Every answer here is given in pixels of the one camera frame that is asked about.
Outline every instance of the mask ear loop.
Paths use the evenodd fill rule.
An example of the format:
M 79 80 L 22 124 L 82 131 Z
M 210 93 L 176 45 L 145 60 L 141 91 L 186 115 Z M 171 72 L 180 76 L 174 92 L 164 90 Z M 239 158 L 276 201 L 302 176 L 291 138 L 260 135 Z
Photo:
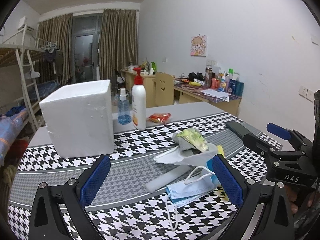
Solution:
M 169 209 L 168 209 L 168 199 L 169 199 L 169 196 L 165 196 L 165 199 L 164 199 L 164 203 L 165 203 L 165 208 L 167 210 L 167 215 L 168 215 L 168 221 L 169 221 L 169 225 L 170 225 L 170 228 L 171 228 L 171 231 L 175 231 L 177 228 L 178 228 L 178 225 L 179 225 L 179 217 L 178 217 L 178 209 L 177 209 L 177 206 L 174 205 L 174 211 L 175 211 L 175 225 L 173 227 L 172 225 L 172 221 L 171 221 L 171 217 L 170 217 L 170 212 L 169 212 Z
M 206 170 L 207 172 L 209 172 L 209 173 L 202 175 L 199 179 L 188 181 L 188 179 L 190 179 L 190 177 L 192 176 L 192 174 L 193 174 L 196 170 L 198 170 L 198 169 L 205 169 L 205 170 Z M 199 180 L 201 180 L 201 179 L 203 179 L 203 178 L 205 178 L 205 177 L 212 176 L 212 175 L 214 175 L 214 172 L 213 172 L 213 171 L 210 171 L 207 167 L 198 166 L 198 167 L 194 168 L 193 171 L 191 171 L 191 173 L 188 175 L 188 177 L 187 177 L 186 180 L 184 181 L 184 184 L 185 184 L 185 185 L 188 185 L 188 184 L 190 184 L 190 183 L 192 183 L 192 182 L 197 182 L 197 181 L 199 181 Z

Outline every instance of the wooden chair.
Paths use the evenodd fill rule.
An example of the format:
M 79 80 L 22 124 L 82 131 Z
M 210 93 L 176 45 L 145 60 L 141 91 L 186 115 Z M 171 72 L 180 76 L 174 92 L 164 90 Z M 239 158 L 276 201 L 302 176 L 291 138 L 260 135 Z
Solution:
M 173 76 L 156 73 L 156 106 L 173 105 Z

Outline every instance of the red snack package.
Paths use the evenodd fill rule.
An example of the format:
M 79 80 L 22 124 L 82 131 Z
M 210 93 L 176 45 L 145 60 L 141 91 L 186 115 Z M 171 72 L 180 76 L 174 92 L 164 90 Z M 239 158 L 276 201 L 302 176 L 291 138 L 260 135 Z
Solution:
M 155 122 L 155 123 L 167 123 L 171 114 L 169 113 L 155 113 L 148 117 L 148 121 Z

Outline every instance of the human hand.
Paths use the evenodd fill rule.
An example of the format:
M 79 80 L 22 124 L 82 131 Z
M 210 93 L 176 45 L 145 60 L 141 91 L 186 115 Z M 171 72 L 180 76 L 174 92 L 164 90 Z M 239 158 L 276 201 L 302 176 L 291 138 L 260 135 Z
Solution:
M 290 201 L 291 212 L 292 212 L 292 214 L 295 214 L 298 212 L 298 206 L 294 203 L 298 197 L 297 193 L 294 190 L 292 190 L 292 188 L 290 186 L 284 185 L 284 188 L 287 192 L 287 195 L 288 195 L 288 198 Z M 309 200 L 307 203 L 308 207 L 311 207 L 314 196 L 315 196 L 315 191 L 309 197 Z

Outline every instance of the metal screw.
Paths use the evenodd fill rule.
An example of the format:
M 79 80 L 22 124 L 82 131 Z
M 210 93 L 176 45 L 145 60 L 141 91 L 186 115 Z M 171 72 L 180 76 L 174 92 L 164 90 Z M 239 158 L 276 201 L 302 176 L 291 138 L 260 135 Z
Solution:
M 247 179 L 247 183 L 248 183 L 249 185 L 253 185 L 253 184 L 255 184 L 256 182 L 255 182 L 254 179 L 249 178 L 249 179 Z
M 75 184 L 76 183 L 76 179 L 69 179 L 68 180 L 68 184 L 69 185 L 73 185 L 73 184 Z
M 281 187 L 281 188 L 284 187 L 283 183 L 280 182 L 280 181 L 277 182 L 277 186 L 278 186 L 278 187 Z
M 45 187 L 45 182 L 41 182 L 40 184 L 39 184 L 39 188 L 44 188 Z

